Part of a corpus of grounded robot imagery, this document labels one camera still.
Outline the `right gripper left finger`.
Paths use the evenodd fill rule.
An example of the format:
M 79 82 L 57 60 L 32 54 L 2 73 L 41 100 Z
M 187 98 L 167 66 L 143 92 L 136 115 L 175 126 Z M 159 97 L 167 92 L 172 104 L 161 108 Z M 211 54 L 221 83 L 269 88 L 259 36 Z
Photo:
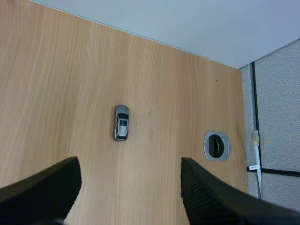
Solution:
M 82 186 L 77 157 L 0 189 L 2 225 L 63 225 Z

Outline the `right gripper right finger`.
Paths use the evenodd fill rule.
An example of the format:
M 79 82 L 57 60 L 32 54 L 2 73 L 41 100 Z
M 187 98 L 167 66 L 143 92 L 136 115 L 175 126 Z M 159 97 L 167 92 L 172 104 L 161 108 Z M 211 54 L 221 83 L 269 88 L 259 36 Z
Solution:
M 257 199 L 181 159 L 181 197 L 192 225 L 298 225 L 300 214 Z

